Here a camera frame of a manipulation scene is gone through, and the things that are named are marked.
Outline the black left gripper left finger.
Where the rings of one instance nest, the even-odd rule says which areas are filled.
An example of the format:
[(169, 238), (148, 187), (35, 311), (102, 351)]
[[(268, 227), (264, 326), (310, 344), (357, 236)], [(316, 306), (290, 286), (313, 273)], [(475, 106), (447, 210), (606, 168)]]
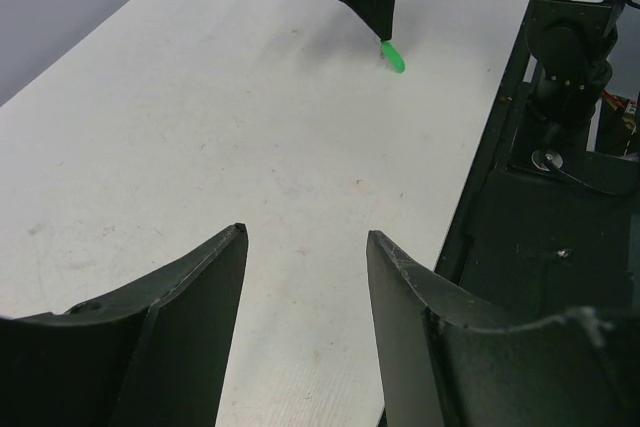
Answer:
[(212, 426), (248, 253), (243, 224), (62, 314), (1, 322), (5, 426)]

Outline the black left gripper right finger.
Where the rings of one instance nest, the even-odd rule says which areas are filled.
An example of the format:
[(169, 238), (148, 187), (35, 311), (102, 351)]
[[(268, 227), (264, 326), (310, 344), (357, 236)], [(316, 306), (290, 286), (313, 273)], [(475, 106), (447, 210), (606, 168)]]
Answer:
[(367, 275), (389, 426), (635, 426), (639, 316), (524, 320), (369, 233)]

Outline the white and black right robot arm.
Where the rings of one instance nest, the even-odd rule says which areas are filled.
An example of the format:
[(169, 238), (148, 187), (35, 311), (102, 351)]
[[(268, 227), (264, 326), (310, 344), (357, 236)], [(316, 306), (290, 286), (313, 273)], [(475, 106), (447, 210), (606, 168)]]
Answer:
[[(382, 42), (392, 38), (395, 0), (338, 0)], [(529, 107), (541, 121), (573, 130), (587, 123), (609, 82), (617, 20), (632, 0), (531, 0), (528, 51), (542, 67)]]

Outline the key with green tag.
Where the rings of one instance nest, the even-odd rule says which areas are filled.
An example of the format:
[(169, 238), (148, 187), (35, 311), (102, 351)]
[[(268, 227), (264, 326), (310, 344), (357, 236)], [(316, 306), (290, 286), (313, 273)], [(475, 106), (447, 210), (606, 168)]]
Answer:
[(404, 58), (390, 41), (380, 42), (380, 55), (395, 72), (403, 73), (406, 70)]

